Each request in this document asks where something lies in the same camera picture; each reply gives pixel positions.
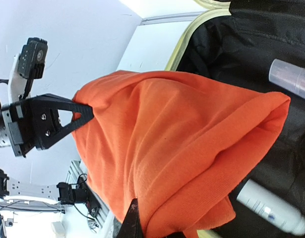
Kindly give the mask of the orange garment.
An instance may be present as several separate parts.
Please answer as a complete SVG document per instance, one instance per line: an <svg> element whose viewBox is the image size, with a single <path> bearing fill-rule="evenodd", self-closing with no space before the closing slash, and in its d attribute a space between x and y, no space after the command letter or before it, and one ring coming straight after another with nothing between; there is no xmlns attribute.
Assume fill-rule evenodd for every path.
<svg viewBox="0 0 305 238"><path fill-rule="evenodd" d="M210 129L221 131L230 103L207 106L203 76L187 72L118 71L83 86L77 103L94 118L73 132L88 171L87 182L123 221L135 198L147 238L183 232L197 237L235 218L229 201L211 207L197 198L211 160L200 155Z"/></svg>

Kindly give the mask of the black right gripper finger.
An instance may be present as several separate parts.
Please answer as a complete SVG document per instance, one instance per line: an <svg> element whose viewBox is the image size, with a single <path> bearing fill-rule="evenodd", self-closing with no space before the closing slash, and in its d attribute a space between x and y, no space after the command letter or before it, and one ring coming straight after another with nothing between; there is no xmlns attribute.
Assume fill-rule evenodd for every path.
<svg viewBox="0 0 305 238"><path fill-rule="evenodd" d="M142 231L138 199L135 198L131 201L126 217L122 223L119 231L120 238L143 238L144 234Z"/></svg>

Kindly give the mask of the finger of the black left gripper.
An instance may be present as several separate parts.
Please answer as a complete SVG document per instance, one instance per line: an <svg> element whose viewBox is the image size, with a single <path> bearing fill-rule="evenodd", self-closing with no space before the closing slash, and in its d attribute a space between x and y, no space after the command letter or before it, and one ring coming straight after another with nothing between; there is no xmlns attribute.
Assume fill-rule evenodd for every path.
<svg viewBox="0 0 305 238"><path fill-rule="evenodd" d="M91 106L53 94L44 94L24 100L21 137L23 142L38 150L51 148L67 135L94 118ZM61 124L60 112L77 116Z"/></svg>

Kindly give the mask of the pale green hard-shell suitcase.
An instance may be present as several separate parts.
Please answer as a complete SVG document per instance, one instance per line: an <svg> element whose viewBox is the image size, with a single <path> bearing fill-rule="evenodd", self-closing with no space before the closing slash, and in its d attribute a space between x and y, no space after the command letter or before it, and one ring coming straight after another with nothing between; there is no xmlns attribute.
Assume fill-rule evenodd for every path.
<svg viewBox="0 0 305 238"><path fill-rule="evenodd" d="M236 217L216 225L223 238L305 238L286 233L237 201L253 180L305 216L305 99L268 80L275 59L305 68L305 0L200 0L206 12L180 38L168 70L203 76L207 106L230 103L221 131L210 129L200 155L198 201L218 218L222 201Z"/></svg>

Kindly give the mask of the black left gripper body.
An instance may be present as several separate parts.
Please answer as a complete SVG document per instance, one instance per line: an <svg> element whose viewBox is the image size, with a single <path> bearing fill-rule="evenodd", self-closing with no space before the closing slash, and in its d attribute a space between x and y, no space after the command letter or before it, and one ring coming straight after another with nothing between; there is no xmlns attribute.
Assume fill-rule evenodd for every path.
<svg viewBox="0 0 305 238"><path fill-rule="evenodd" d="M0 110L0 148L11 147L16 157L25 157L24 139L20 121L23 119L21 106L5 105Z"/></svg>

